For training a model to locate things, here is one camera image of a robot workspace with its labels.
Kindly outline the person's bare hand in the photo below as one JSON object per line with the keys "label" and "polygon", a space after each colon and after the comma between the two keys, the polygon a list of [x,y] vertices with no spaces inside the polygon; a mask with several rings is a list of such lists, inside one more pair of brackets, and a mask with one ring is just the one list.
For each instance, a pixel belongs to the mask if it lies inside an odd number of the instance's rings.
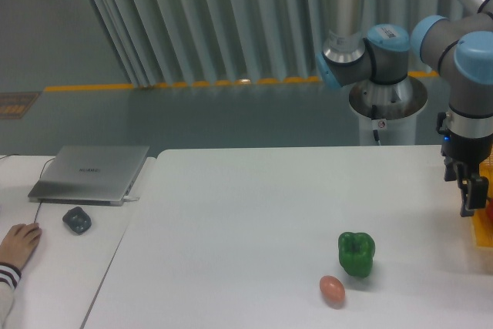
{"label": "person's bare hand", "polygon": [[38,247],[42,229],[38,223],[14,225],[1,242],[1,264],[23,270]]}

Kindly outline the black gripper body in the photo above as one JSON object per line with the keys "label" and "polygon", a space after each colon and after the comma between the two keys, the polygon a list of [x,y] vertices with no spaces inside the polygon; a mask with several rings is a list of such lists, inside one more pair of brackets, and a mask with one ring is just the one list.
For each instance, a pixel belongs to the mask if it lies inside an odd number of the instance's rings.
{"label": "black gripper body", "polygon": [[464,164],[464,178],[479,175],[480,164],[491,152],[491,117],[473,119],[455,111],[440,112],[437,116],[436,131],[442,135],[441,155],[444,157],[444,180],[457,180],[454,162]]}

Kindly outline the striped sleeve forearm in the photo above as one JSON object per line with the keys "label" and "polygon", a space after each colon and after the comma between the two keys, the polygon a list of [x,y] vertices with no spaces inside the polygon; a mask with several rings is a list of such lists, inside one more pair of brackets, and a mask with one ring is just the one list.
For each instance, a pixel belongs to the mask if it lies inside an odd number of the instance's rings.
{"label": "striped sleeve forearm", "polygon": [[22,272],[11,264],[1,263],[1,327],[12,308],[15,289],[22,279]]}

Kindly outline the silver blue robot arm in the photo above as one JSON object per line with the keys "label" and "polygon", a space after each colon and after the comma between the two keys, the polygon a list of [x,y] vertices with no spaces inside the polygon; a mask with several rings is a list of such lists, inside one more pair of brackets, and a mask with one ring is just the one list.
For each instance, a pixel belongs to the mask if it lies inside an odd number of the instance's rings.
{"label": "silver blue robot arm", "polygon": [[415,114],[426,100],[407,75],[413,52],[449,83],[448,110],[437,117],[447,181],[461,191],[463,217],[483,209],[488,180],[479,172],[492,148],[492,0],[459,0],[469,16],[428,16],[406,32],[392,24],[361,31],[364,0],[332,0],[330,31],[317,65],[331,87],[353,86],[354,111],[374,121]]}

